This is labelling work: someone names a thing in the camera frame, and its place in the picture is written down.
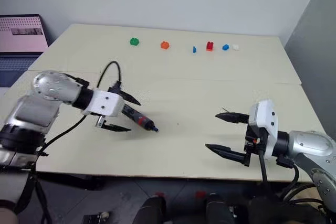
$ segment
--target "small blue block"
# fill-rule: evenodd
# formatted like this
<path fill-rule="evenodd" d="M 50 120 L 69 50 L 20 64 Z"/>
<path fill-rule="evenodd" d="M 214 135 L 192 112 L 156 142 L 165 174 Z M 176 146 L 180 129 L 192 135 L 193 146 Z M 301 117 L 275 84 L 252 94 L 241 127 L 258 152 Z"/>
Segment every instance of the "small blue block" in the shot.
<path fill-rule="evenodd" d="M 225 44 L 225 45 L 223 46 L 223 50 L 226 51 L 227 49 L 229 49 L 229 45 L 228 45 L 228 44 Z"/>

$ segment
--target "green lego block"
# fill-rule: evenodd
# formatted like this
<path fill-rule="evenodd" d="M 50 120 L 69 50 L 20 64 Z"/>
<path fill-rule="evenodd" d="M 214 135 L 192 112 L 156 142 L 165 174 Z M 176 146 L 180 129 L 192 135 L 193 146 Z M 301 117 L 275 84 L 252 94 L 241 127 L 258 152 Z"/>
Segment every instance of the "green lego block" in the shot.
<path fill-rule="evenodd" d="M 137 46 L 139 44 L 139 40 L 137 38 L 131 38 L 130 44 L 133 46 Z"/>

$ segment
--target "orange lego block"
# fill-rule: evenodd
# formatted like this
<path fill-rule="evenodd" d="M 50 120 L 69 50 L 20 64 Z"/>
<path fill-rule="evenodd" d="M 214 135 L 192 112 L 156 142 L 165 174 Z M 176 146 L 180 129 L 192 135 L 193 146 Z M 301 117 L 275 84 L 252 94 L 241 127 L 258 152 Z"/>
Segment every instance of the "orange lego block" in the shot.
<path fill-rule="evenodd" d="M 169 43 L 167 41 L 161 42 L 161 48 L 168 49 L 168 47 L 169 47 Z"/>

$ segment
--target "laptop keyboard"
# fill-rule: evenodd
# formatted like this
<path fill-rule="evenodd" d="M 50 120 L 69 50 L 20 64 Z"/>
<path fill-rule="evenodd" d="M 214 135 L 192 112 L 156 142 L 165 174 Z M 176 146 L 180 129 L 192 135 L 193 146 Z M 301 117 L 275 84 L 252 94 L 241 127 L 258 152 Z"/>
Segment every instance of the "laptop keyboard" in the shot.
<path fill-rule="evenodd" d="M 36 58 L 4 59 L 0 58 L 0 71 L 26 71 Z"/>

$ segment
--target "tabletop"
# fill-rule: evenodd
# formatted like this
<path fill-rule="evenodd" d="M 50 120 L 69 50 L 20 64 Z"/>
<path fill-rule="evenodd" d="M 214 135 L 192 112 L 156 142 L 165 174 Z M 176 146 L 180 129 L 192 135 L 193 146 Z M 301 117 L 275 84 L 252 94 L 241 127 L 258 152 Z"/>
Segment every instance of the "tabletop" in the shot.
<path fill-rule="evenodd" d="M 140 43 L 130 45 L 131 38 Z M 120 26 L 71 25 L 29 69 L 97 73 L 110 60 L 125 76 L 301 84 L 278 37 Z"/>
<path fill-rule="evenodd" d="M 0 100 L 0 126 L 16 100 L 26 94 L 38 71 L 27 71 Z M 67 73 L 81 77 L 94 86 L 98 73 Z M 324 132 L 302 87 L 254 81 L 201 80 L 136 76 L 124 74 L 123 89 L 142 106 L 134 107 L 152 119 L 160 129 L 148 132 L 120 115 L 109 120 L 132 129 L 130 132 L 110 132 L 95 127 L 96 116 L 88 116 L 75 130 L 46 149 L 50 155 L 41 157 L 37 170 L 43 172 L 214 178 L 260 180 L 258 157 L 250 167 L 215 155 L 204 144 L 221 144 L 242 152 L 246 125 L 231 124 L 215 118 L 223 108 L 231 112 L 248 113 L 250 106 L 261 99 L 272 99 L 279 117 L 279 130 L 316 130 Z M 101 88 L 106 90 L 115 81 L 111 69 Z M 80 111 L 62 104 L 47 141 L 63 132 L 81 118 Z M 269 180 L 289 181 L 293 170 L 266 161 Z M 301 171 L 301 181 L 309 181 Z"/>

